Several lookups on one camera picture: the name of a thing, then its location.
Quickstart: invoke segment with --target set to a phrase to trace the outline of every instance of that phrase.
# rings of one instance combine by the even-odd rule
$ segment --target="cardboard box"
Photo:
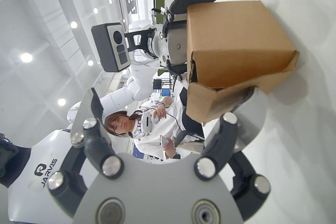
[[[228,111],[249,86],[266,94],[299,57],[260,1],[195,4],[187,10],[187,115],[208,122]]]

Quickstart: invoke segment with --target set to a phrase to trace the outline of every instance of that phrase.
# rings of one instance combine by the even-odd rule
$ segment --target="ceiling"
[[[31,147],[67,127],[67,111],[86,89],[108,91],[115,77],[99,63],[91,27],[120,22],[127,29],[126,0],[0,0],[0,11],[2,132]],[[32,61],[24,63],[23,53]]]

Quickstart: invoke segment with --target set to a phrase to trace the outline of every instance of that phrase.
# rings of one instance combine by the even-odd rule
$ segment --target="woman's hair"
[[[124,134],[119,134],[117,135],[114,131],[114,127],[112,126],[112,122],[113,121],[116,121],[117,118],[119,116],[125,116],[125,117],[128,117],[128,119],[130,120],[136,120],[136,119],[140,119],[141,118],[141,115],[139,115],[137,112],[140,112],[142,113],[140,110],[136,110],[135,112],[133,112],[133,114],[131,116],[127,116],[127,111],[125,110],[121,110],[121,111],[117,111],[113,114],[110,114],[109,116],[107,116],[105,118],[105,129],[107,130],[108,133],[110,133],[111,135],[115,135],[115,136],[118,136],[118,137],[131,137],[133,138],[133,135],[131,132],[128,132],[128,133],[124,133]]]

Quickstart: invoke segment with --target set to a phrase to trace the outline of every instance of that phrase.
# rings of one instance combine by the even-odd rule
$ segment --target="jarvis logo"
[[[34,175],[39,176],[39,177],[43,176],[43,180],[41,181],[41,184],[43,184],[43,187],[45,187],[45,184],[46,184],[50,174],[52,173],[52,170],[53,170],[56,162],[57,162],[57,159],[54,158],[51,161],[51,163],[49,164],[48,169],[47,169],[47,165],[45,165],[45,164],[37,165],[37,167],[34,171]]]
[[[45,164],[39,164],[39,165],[37,165],[34,174],[35,174],[36,176],[39,176],[39,177],[40,177],[40,176],[43,175],[42,171],[43,171],[43,170],[46,170],[46,169],[47,169],[47,165],[45,165]]]

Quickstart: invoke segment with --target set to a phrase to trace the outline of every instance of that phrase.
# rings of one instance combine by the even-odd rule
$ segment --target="woman's hand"
[[[174,142],[169,137],[166,137],[166,139],[168,140],[168,143],[166,143],[166,146],[162,146],[162,148],[164,151],[169,151],[174,148]]]
[[[176,150],[174,148],[174,142],[166,137],[168,140],[168,143],[166,143],[166,146],[163,148],[163,150],[166,152],[166,158],[173,158],[176,155]]]
[[[165,104],[160,104],[157,109],[153,113],[153,117],[158,116],[159,119],[162,117],[167,118],[167,113],[166,113],[166,106]]]

